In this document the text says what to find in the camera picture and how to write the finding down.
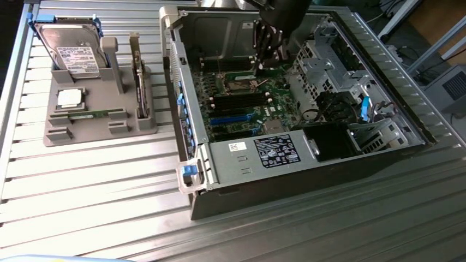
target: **metal table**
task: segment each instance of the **metal table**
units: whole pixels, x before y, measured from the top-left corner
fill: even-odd
[[[25,4],[0,103],[0,258],[29,253],[136,261],[437,262],[463,256],[466,152],[421,93],[403,87],[437,146],[368,179],[189,221],[188,197],[174,180],[177,149],[158,47],[157,9],[166,4],[189,2]],[[121,44],[120,64],[129,63],[126,35],[140,32],[157,134],[42,146],[50,59],[24,28],[29,8],[34,14],[96,14],[104,34]],[[345,8],[337,11],[351,17]],[[388,63],[385,57],[377,62]],[[391,79],[409,80],[399,72]]]

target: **gray component holder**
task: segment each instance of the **gray component holder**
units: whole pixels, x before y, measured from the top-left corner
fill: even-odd
[[[101,43],[116,43],[110,39]],[[100,141],[129,136],[148,135],[157,132],[157,126],[153,113],[153,100],[149,82],[149,69],[145,68],[145,95],[148,101],[149,115],[145,119],[137,119],[137,97],[136,84],[132,74],[132,67],[118,67],[116,63],[114,52],[106,54],[113,68],[101,68],[101,78],[73,79],[66,70],[52,71],[52,85],[49,93],[49,104],[46,107],[46,120],[44,131],[44,145],[60,146],[82,142]],[[114,74],[118,72],[121,85],[114,80]],[[58,90],[80,88],[85,89],[82,102],[85,111],[98,111],[108,109],[121,109],[109,112],[108,117],[86,118],[70,120],[68,117],[50,117],[65,113],[56,109]]]

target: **blue ram slot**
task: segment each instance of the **blue ram slot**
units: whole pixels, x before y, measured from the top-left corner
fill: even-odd
[[[251,121],[252,116],[253,116],[253,113],[252,114],[247,114],[247,115],[241,115],[241,116],[229,116],[229,117],[212,118],[210,119],[210,125],[216,126],[218,124],[248,122],[248,121]]]

